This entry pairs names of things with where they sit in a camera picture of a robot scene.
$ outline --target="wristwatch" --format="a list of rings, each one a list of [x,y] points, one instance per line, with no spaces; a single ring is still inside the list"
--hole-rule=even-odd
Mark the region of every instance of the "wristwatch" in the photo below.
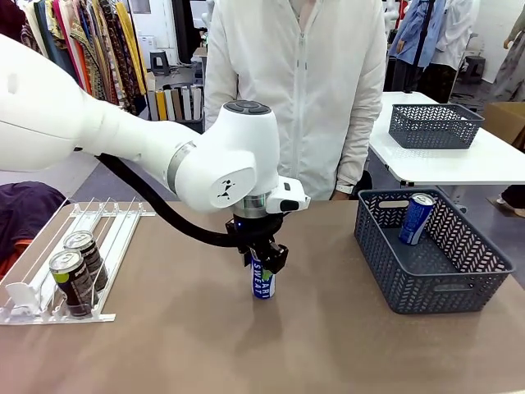
[[[354,191],[354,185],[336,185],[336,190],[346,195],[351,195]]]

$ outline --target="white wire rack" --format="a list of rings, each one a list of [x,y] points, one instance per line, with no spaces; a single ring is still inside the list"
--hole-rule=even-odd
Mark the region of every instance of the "white wire rack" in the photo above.
[[[81,204],[75,203],[69,217],[64,219],[54,237],[43,248],[42,253],[34,261],[33,266],[27,271],[22,280],[8,284],[3,283],[9,299],[0,308],[0,325],[114,321],[115,314],[103,314],[102,310],[135,228],[140,218],[144,216],[155,216],[155,212],[148,211],[142,203],[136,203],[135,199],[131,203],[117,203],[113,199],[108,199],[105,202],[92,199],[85,208],[82,208]],[[91,304],[93,308],[91,316],[75,318],[69,314],[62,293],[58,291],[57,284],[49,272],[49,260],[56,253],[63,250],[63,242],[68,235],[74,231],[94,231],[103,218],[107,220],[98,233],[96,241],[100,256],[103,258],[104,266],[107,270],[107,285],[98,292],[98,302],[96,304],[93,302],[94,293],[92,293]],[[68,224],[69,227],[64,232],[63,230]],[[38,264],[40,264],[38,271],[35,274],[31,274]]]

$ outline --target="basket handle hole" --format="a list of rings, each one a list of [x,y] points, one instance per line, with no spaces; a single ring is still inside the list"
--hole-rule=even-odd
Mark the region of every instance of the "basket handle hole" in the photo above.
[[[409,202],[405,200],[401,201],[381,201],[379,203],[379,208],[407,208]]]
[[[474,290],[473,283],[450,283],[449,285],[437,285],[434,287],[436,292],[447,292],[447,291],[472,291]]]

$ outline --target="person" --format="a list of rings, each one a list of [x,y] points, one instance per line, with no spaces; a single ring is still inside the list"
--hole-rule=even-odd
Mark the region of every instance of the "person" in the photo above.
[[[525,101],[525,6],[519,15],[509,36],[503,42],[503,48],[509,49],[507,58],[495,78],[492,96],[495,101]],[[512,185],[501,193],[498,199],[507,209],[519,217],[525,218],[525,185]]]
[[[503,61],[492,85],[491,101],[525,101],[525,6],[516,20],[503,48],[509,54]]]
[[[432,8],[430,23],[427,29],[427,37],[422,47],[421,57],[418,66],[413,70],[416,61],[421,32],[429,9],[428,0],[413,0],[409,11],[403,19],[394,42],[390,47],[389,55],[395,57],[394,76],[392,86],[389,90],[393,92],[408,89],[415,90],[418,87],[419,79],[423,70],[428,67],[434,52],[436,51],[437,40],[443,16],[445,15],[445,0],[436,0]]]
[[[418,92],[447,104],[454,88],[463,53],[479,14],[480,0],[450,0],[436,53],[423,72]]]
[[[383,12],[376,0],[216,2],[206,128],[231,100],[265,104],[279,126],[279,173],[313,199],[348,199],[381,111]]]

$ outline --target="white table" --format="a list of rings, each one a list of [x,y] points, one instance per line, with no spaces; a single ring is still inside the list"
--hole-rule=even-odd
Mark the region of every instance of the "white table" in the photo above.
[[[454,186],[459,203],[465,185],[525,185],[525,154],[480,129],[470,149],[405,149],[388,134],[393,104],[434,104],[421,93],[383,94],[383,110],[370,146],[390,173],[407,186]]]

